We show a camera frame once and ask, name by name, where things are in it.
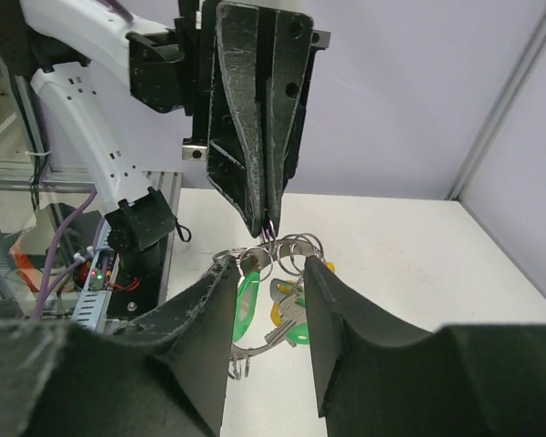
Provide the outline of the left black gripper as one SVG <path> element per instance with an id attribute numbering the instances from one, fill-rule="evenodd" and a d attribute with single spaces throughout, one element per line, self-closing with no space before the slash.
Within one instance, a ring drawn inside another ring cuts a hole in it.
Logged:
<path id="1" fill-rule="evenodd" d="M 294 178 L 316 54 L 330 34 L 311 16 L 248 1 L 181 1 L 184 108 L 190 143 L 208 148 L 207 176 L 256 237 L 278 234 Z M 265 176 L 267 171 L 267 189 Z"/>

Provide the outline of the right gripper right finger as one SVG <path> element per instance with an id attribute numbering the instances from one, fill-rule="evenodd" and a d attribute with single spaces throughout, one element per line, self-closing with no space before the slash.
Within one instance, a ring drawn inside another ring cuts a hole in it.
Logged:
<path id="1" fill-rule="evenodd" d="M 419 328 L 305 263 L 318 415 L 330 436 L 546 436 L 546 324 Z"/>

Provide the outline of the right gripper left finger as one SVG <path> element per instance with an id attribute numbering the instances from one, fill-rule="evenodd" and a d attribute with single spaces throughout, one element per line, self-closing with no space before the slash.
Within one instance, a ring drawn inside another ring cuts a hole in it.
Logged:
<path id="1" fill-rule="evenodd" d="M 111 334 L 0 320 L 0 436 L 217 436 L 237 301 L 227 256 Z"/>

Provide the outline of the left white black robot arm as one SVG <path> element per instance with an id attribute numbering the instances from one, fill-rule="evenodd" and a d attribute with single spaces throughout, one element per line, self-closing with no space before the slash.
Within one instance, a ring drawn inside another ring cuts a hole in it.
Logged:
<path id="1" fill-rule="evenodd" d="M 108 125 L 87 85 L 99 64 L 159 114 L 192 120 L 187 147 L 255 238 L 278 234 L 316 54 L 330 35 L 306 14 L 246 1 L 182 1 L 172 26 L 117 1 L 0 1 L 0 56 L 58 118 L 93 179 L 111 247 L 134 254 L 177 221 Z"/>

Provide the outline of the green tag key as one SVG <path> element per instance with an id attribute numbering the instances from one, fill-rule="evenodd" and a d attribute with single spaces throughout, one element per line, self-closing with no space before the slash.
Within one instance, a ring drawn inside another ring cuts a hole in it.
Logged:
<path id="1" fill-rule="evenodd" d="M 280 302 L 281 324 L 265 336 L 266 343 L 286 340 L 290 346 L 309 345 L 305 292 L 295 282 L 292 293 Z"/>
<path id="2" fill-rule="evenodd" d="M 250 272 L 238 284 L 236 313 L 232 340 L 237 342 L 247 333 L 255 315 L 260 274 Z"/>

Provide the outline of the metal keyring with yellow handle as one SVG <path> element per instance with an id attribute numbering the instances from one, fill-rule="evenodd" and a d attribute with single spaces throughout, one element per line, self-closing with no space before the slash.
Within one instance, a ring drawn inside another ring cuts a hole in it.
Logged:
<path id="1" fill-rule="evenodd" d="M 230 349 L 228 377 L 235 381 L 247 378 L 250 362 L 286 342 L 290 347 L 310 343 L 305 300 L 305 265 L 300 258 L 316 258 L 335 270 L 325 257 L 323 244 L 310 232 L 287 234 L 275 239 L 263 237 L 256 246 L 225 249 L 212 257 L 217 262 L 231 256 L 240 274 L 233 337 Z M 258 347 L 242 347 L 238 342 L 245 336 L 256 314 L 260 287 L 268 286 L 272 306 L 269 317 L 274 329 Z"/>

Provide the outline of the yellow tag key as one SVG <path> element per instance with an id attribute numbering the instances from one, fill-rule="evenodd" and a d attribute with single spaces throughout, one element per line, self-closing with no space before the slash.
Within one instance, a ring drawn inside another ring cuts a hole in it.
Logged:
<path id="1" fill-rule="evenodd" d="M 273 279 L 269 284 L 269 297 L 273 301 L 269 317 L 276 327 L 281 324 L 280 302 L 292 293 L 294 284 L 292 280 L 283 279 Z"/>

